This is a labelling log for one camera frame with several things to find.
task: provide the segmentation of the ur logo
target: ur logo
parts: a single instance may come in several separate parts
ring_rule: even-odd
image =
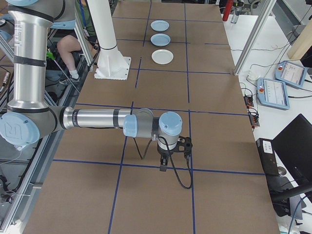
[[[5,135],[7,138],[21,139],[21,128],[18,124],[5,123]]]

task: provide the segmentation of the light blue plate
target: light blue plate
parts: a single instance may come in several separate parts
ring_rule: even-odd
[[[164,20],[156,20],[151,23],[151,27],[157,32],[163,32],[169,28],[169,23]]]
[[[166,34],[155,34],[151,37],[151,42],[155,46],[165,46],[170,43],[170,36]]]

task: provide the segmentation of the computer monitor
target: computer monitor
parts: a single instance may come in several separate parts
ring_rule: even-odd
[[[272,146],[299,186],[312,182],[312,124],[302,114],[273,139]]]

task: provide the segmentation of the red bottle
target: red bottle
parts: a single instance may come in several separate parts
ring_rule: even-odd
[[[232,9],[232,6],[233,6],[233,0],[228,0],[227,3],[226,3],[226,6],[225,6],[225,11],[223,13],[223,21],[227,21],[228,18],[229,18],[229,14],[231,12],[231,9]]]

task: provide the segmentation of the bottle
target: bottle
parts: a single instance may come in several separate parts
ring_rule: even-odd
[[[244,0],[238,0],[237,1],[237,6],[234,10],[234,14],[233,14],[233,17],[232,17],[232,20],[231,20],[231,23],[237,23],[237,20],[238,20],[238,17],[243,9],[243,6],[244,6]]]
[[[228,0],[225,6],[224,13],[223,13],[223,18],[222,18],[223,21],[228,21],[232,6],[233,6],[233,0]]]

